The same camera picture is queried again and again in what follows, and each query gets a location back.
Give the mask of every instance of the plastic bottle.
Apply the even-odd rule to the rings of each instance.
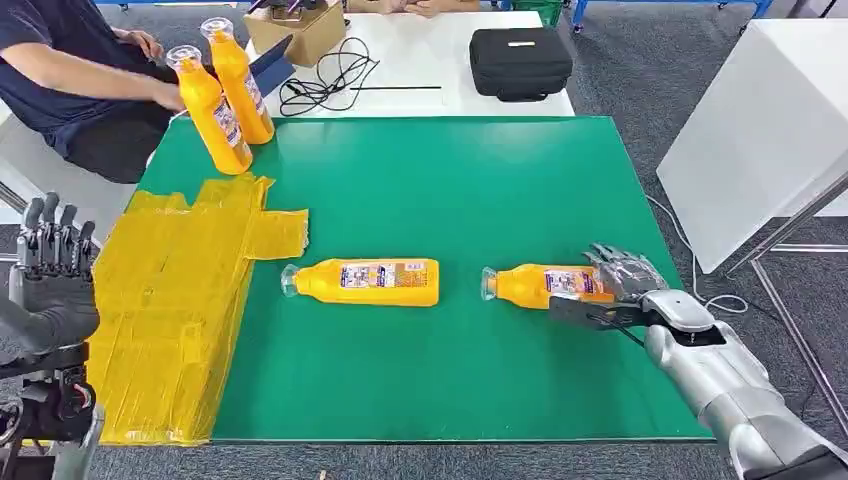
[[[431,307],[439,302],[439,262],[331,259],[307,268],[288,265],[282,285],[287,297],[310,295],[325,303]]]
[[[191,45],[174,47],[166,60],[177,72],[180,96],[218,171],[238,175],[250,168],[253,154],[221,85],[203,68],[200,50]]]
[[[212,65],[227,101],[236,112],[245,140],[252,145],[268,143],[274,137],[274,124],[250,73],[247,53],[233,37],[233,22],[226,18],[210,18],[200,25],[200,31],[209,40]]]
[[[480,294],[484,300],[497,297],[520,307],[545,310],[553,294],[592,303],[615,301],[612,293],[604,291],[598,269],[589,266],[526,264],[504,272],[486,267],[483,269]]]

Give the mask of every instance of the person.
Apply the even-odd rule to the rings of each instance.
[[[348,0],[348,10],[357,13],[408,12],[432,18],[443,12],[477,12],[479,0]]]
[[[67,161],[137,183],[173,112],[162,46],[112,28],[92,0],[2,0],[0,99]]]

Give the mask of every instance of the robotic arm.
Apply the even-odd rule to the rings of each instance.
[[[736,332],[688,293],[669,290],[645,257],[595,245],[587,256],[621,303],[552,297],[551,315],[617,329],[644,346],[744,480],[848,479],[848,454],[802,422]],[[644,342],[626,327],[645,326]]]
[[[99,324],[91,279],[94,224],[77,236],[76,208],[58,224],[55,193],[33,199],[17,239],[9,298],[0,296],[0,334],[22,353],[0,365],[0,379],[23,379],[19,398],[0,405],[0,480],[84,479],[103,427],[103,411],[86,381],[88,344]],[[39,455],[21,454],[32,441]],[[52,442],[48,450],[40,441]]]

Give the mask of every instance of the gray carpet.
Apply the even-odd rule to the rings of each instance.
[[[770,15],[781,16],[790,4],[776,2]],[[104,7],[118,27],[157,35],[166,48],[202,45],[199,23],[224,15],[229,7],[133,6],[122,13]],[[567,19],[560,31],[575,57],[568,91],[578,114],[610,115],[639,174],[645,192],[666,202],[654,170],[675,135],[737,40],[736,32],[751,7],[713,5],[593,3],[585,30],[572,36]],[[239,31],[239,38],[246,36]],[[691,288],[689,252],[670,221],[656,211],[681,277]],[[615,221],[611,212],[609,221]],[[767,226],[760,236],[775,228]],[[0,234],[2,245],[10,235]],[[800,241],[848,242],[844,220],[816,220],[798,234]],[[848,402],[848,338],[845,322],[848,261],[844,257],[772,255],[764,262],[784,292],[789,308],[815,343],[831,381]],[[699,279],[704,295],[736,292],[772,310],[749,268],[722,281]],[[783,327],[768,315],[718,314],[733,325],[771,372],[773,383],[796,412],[821,433],[848,447]],[[236,445],[181,448],[102,448],[93,478],[253,478],[315,479],[729,479],[725,461],[710,444],[566,444],[566,445]]]

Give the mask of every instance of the white table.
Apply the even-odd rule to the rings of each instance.
[[[119,185],[66,162],[0,101],[0,182],[25,201],[57,192],[61,206],[79,209],[77,227],[86,220],[96,224],[94,240],[106,241],[118,216],[135,191],[135,185]]]
[[[565,89],[541,102],[504,103],[483,97],[474,89],[469,66],[468,44],[471,34],[481,28],[541,27],[536,12],[449,13],[427,19],[413,14],[347,14],[347,37],[363,40],[371,57],[380,64],[368,76],[366,87],[441,87],[437,90],[363,90],[353,108],[334,112],[316,108],[312,117],[398,117],[398,116],[573,116],[574,109]],[[346,50],[364,53],[361,45],[349,42]],[[252,44],[248,54],[256,56]],[[325,80],[332,80],[338,68],[322,69]],[[315,80],[315,68],[298,67],[294,74],[301,80]],[[350,104],[354,91],[332,96],[328,105]],[[284,98],[293,95],[283,90]],[[280,116],[279,89],[265,98],[272,115]]]
[[[754,20],[657,175],[704,272],[848,172],[848,20]],[[820,214],[848,215],[848,196]]]

